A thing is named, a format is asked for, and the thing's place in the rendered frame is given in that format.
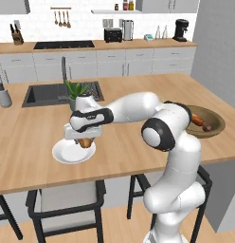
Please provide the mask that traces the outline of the black chair with grey seat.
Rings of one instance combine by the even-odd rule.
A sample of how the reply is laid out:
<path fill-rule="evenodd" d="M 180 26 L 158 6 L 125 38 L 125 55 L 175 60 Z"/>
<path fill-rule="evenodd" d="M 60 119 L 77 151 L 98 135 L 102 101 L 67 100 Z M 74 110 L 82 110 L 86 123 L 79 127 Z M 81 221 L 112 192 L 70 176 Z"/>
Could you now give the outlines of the black chair with grey seat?
<path fill-rule="evenodd" d="M 101 206 L 105 194 L 104 180 L 29 191 L 27 212 L 38 243 L 46 243 L 49 236 L 88 229 L 96 229 L 98 243 L 104 243 Z"/>

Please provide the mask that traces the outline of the orange-brown sausage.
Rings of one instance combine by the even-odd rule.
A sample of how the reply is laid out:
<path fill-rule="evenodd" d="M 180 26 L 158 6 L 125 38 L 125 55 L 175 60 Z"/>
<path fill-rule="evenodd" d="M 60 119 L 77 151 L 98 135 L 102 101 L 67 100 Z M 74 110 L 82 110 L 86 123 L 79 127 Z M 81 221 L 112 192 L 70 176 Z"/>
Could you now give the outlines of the orange-brown sausage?
<path fill-rule="evenodd" d="M 203 120 L 201 119 L 201 118 L 199 118 L 197 115 L 195 115 L 195 114 L 193 114 L 192 116 L 191 116 L 191 121 L 194 123 L 194 124 L 196 124 L 196 125 L 198 125 L 198 126 L 202 126 L 203 125 Z"/>

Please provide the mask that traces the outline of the green potted plant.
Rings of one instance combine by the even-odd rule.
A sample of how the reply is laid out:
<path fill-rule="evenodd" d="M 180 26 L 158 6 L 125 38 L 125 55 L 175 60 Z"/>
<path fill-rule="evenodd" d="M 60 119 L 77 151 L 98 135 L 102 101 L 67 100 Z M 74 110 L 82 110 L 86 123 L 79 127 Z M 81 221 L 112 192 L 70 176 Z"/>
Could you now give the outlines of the green potted plant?
<path fill-rule="evenodd" d="M 76 100 L 77 98 L 82 95 L 87 90 L 87 85 L 82 85 L 81 83 L 72 83 L 68 80 L 65 80 L 64 83 L 66 84 L 68 91 L 69 91 L 69 104 L 72 111 L 76 110 Z"/>

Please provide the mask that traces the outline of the black coffee machine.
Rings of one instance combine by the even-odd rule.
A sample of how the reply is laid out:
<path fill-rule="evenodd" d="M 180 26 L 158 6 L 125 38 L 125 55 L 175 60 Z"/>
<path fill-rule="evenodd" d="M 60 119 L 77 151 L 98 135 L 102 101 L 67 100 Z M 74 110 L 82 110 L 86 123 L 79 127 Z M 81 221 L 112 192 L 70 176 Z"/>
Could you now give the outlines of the black coffee machine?
<path fill-rule="evenodd" d="M 187 39 L 184 37 L 184 33 L 187 31 L 189 21 L 185 19 L 177 19 L 175 21 L 175 32 L 172 37 L 177 42 L 186 42 Z"/>

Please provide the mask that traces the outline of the black hob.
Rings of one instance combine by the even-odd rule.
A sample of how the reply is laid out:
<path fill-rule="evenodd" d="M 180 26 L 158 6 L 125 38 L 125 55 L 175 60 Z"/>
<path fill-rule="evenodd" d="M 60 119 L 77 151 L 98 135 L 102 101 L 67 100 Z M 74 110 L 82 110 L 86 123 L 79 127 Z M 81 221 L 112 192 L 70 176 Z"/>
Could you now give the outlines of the black hob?
<path fill-rule="evenodd" d="M 84 48 L 95 47 L 93 42 L 87 41 L 56 41 L 56 42 L 37 42 L 34 49 L 55 49 L 55 48 Z"/>

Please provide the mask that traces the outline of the grey tap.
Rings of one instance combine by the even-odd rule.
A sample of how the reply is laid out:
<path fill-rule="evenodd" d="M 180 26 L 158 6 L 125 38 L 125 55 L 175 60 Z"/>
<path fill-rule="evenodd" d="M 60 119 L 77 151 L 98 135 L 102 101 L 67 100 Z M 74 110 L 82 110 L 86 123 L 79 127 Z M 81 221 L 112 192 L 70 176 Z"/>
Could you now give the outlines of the grey tap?
<path fill-rule="evenodd" d="M 67 75 L 66 75 L 66 59 L 63 56 L 62 57 L 62 74 L 63 74 L 63 83 L 67 81 Z"/>

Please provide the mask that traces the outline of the dark grey sink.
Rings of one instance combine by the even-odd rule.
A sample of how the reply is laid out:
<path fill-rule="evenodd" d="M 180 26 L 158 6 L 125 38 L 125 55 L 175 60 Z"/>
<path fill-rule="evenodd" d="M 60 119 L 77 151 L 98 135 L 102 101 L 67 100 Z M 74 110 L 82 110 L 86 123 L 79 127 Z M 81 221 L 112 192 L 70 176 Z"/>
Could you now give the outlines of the dark grey sink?
<path fill-rule="evenodd" d="M 86 94 L 92 94 L 96 102 L 103 102 L 99 82 L 83 82 L 87 86 Z M 37 84 L 30 85 L 23 101 L 23 107 L 46 106 L 57 104 L 68 104 L 70 91 L 66 84 Z"/>

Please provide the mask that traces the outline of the grey soap dispenser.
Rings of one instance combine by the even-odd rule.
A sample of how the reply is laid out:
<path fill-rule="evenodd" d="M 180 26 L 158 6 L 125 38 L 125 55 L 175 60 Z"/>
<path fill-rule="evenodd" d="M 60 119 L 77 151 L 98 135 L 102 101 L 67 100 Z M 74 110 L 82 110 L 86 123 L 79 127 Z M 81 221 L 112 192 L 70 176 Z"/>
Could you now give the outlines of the grey soap dispenser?
<path fill-rule="evenodd" d="M 3 108 L 9 108 L 12 105 L 12 100 L 9 92 L 4 88 L 4 85 L 0 83 L 0 105 Z"/>

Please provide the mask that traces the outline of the white wall shelf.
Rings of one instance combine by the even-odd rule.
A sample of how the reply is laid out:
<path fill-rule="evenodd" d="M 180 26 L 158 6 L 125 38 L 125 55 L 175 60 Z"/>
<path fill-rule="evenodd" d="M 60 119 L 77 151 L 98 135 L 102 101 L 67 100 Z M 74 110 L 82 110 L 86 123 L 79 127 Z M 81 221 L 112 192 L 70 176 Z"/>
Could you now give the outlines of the white wall shelf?
<path fill-rule="evenodd" d="M 139 10 L 91 9 L 93 14 L 141 14 Z"/>

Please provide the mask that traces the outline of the grey base cupboard run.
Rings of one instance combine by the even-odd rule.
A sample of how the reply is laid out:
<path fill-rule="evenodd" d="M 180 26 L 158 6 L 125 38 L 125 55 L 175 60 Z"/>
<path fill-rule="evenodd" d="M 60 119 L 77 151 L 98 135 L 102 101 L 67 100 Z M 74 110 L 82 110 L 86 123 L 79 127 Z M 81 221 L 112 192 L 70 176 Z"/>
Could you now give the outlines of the grey base cupboard run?
<path fill-rule="evenodd" d="M 0 54 L 0 80 L 8 83 L 59 81 L 62 58 L 70 80 L 191 72 L 195 47 L 158 47 L 67 53 Z"/>

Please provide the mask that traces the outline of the grey wall cupboard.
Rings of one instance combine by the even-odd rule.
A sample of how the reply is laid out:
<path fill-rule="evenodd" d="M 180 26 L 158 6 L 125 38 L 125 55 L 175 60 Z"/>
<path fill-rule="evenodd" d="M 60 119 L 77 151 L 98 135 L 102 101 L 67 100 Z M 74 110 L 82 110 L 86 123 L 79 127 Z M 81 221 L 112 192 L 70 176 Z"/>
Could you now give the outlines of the grey wall cupboard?
<path fill-rule="evenodd" d="M 196 13 L 199 0 L 136 0 L 143 13 Z"/>
<path fill-rule="evenodd" d="M 29 14 L 28 0 L 0 0 L 0 14 Z"/>

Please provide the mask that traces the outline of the knife block with knives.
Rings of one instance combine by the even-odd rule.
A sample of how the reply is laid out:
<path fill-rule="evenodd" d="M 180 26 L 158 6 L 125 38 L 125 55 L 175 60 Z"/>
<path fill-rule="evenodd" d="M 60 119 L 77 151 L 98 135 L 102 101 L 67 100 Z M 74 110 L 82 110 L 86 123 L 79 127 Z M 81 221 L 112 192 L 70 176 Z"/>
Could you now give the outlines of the knife block with knives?
<path fill-rule="evenodd" d="M 16 46 L 22 45 L 24 43 L 24 39 L 22 37 L 21 31 L 18 29 L 16 25 L 10 24 L 9 26 L 10 26 L 13 43 Z"/>

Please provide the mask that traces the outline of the brown wooden bowl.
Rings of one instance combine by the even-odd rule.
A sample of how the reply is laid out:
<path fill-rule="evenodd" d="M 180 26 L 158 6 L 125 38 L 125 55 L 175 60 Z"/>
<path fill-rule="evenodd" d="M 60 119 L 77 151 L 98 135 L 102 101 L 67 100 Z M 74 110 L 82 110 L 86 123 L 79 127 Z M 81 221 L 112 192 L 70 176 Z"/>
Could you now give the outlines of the brown wooden bowl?
<path fill-rule="evenodd" d="M 189 105 L 189 109 L 191 115 L 197 115 L 203 120 L 203 124 L 206 123 L 211 126 L 211 130 L 209 132 L 205 132 L 202 126 L 198 126 L 191 121 L 186 131 L 196 138 L 211 138 L 217 136 L 225 129 L 226 123 L 223 118 L 217 113 L 197 105 Z"/>

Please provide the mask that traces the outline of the black toaster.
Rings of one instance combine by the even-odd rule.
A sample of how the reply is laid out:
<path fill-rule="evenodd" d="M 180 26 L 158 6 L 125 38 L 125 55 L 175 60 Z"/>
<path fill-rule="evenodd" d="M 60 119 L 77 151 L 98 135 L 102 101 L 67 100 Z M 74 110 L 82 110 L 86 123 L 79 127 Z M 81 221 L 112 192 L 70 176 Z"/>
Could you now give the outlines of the black toaster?
<path fill-rule="evenodd" d="M 120 28 L 106 28 L 104 30 L 104 41 L 106 43 L 121 42 L 122 30 Z"/>

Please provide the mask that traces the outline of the brown bun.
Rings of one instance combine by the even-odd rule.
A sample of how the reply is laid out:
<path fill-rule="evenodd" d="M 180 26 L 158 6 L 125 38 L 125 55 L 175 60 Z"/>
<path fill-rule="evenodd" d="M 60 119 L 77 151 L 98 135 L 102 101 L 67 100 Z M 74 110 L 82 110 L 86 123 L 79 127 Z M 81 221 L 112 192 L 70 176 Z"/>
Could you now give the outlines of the brown bun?
<path fill-rule="evenodd" d="M 79 139 L 79 143 L 82 148 L 89 148 L 92 141 L 90 139 Z"/>

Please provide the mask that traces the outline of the black stool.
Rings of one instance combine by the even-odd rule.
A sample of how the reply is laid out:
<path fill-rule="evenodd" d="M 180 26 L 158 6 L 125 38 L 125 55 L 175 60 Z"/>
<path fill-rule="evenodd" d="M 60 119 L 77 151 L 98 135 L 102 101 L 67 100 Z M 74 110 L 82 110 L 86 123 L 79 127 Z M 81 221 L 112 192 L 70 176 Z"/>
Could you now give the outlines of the black stool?
<path fill-rule="evenodd" d="M 0 214 L 0 221 L 2 220 L 7 220 L 9 222 L 9 225 L 11 226 L 11 228 L 14 230 L 16 237 L 19 240 L 23 239 L 23 234 L 9 208 L 8 203 L 6 202 L 5 198 L 3 195 L 0 195 L 0 207 L 3 211 L 2 214 Z"/>
<path fill-rule="evenodd" d="M 196 221 L 194 224 L 190 243 L 196 243 L 197 235 L 200 230 L 202 219 L 203 219 L 205 209 L 206 209 L 206 206 L 208 203 L 210 190 L 212 187 L 212 180 L 209 177 L 209 173 L 202 166 L 199 166 L 197 173 L 198 173 L 199 177 L 204 181 L 203 188 L 205 190 L 206 198 L 205 198 L 205 202 L 198 207 L 199 211 L 198 211 Z M 127 218 L 128 219 L 130 219 L 131 215 L 132 215 L 134 198 L 143 196 L 145 190 L 147 188 L 149 188 L 150 186 L 151 186 L 150 181 L 147 180 L 147 178 L 144 174 L 131 176 L 129 197 L 128 197 L 128 206 L 127 206 Z"/>

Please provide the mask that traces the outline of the white round plate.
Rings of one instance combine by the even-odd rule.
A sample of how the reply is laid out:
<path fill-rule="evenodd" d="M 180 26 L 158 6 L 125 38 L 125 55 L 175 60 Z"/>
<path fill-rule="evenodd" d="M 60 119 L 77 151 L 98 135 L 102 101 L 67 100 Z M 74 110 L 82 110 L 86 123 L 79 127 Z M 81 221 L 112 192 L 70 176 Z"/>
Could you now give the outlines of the white round plate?
<path fill-rule="evenodd" d="M 75 164 L 89 160 L 96 152 L 96 144 L 92 143 L 89 148 L 82 148 L 74 140 L 59 140 L 52 148 L 52 156 L 55 160 Z"/>

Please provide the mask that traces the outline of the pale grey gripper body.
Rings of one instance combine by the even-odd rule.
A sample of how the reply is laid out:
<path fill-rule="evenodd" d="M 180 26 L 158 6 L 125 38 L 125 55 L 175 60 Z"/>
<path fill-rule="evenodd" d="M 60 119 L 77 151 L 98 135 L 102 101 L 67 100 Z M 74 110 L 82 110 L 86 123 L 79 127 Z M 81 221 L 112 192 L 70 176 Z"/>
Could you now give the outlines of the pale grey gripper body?
<path fill-rule="evenodd" d="M 95 137 L 100 137 L 101 134 L 101 126 L 87 128 L 84 132 L 77 132 L 69 123 L 64 126 L 64 137 L 67 140 L 92 139 Z"/>

